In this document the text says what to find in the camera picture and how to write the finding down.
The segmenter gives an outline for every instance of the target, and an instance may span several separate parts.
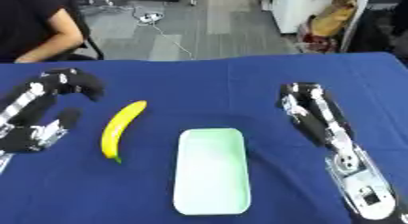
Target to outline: yellow bag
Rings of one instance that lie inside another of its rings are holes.
[[[356,10],[356,0],[335,0],[311,20],[311,33],[321,37],[336,36],[349,23]]]

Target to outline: black shirt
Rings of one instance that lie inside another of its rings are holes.
[[[0,0],[0,62],[14,62],[54,33],[47,20],[58,0]]]

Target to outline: blue tablecloth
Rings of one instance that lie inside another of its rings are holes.
[[[0,65],[0,92],[51,67],[76,66],[107,84],[82,107],[78,127],[48,151],[13,159],[0,177],[1,224],[349,223],[325,171],[324,148],[294,130],[275,107],[280,84],[311,81],[333,94],[356,140],[408,198],[408,71],[386,54],[255,56],[154,63],[101,61]],[[123,164],[103,157],[108,120],[132,101],[148,109],[120,143]],[[196,127],[235,127],[246,142],[252,204],[238,216],[186,217],[173,207],[179,134]]]

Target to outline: person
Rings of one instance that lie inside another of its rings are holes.
[[[58,58],[84,37],[59,0],[0,0],[0,62]]]

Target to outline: tray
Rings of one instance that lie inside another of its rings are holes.
[[[191,129],[178,144],[173,204],[185,215],[241,214],[250,206],[242,134],[234,128]]]

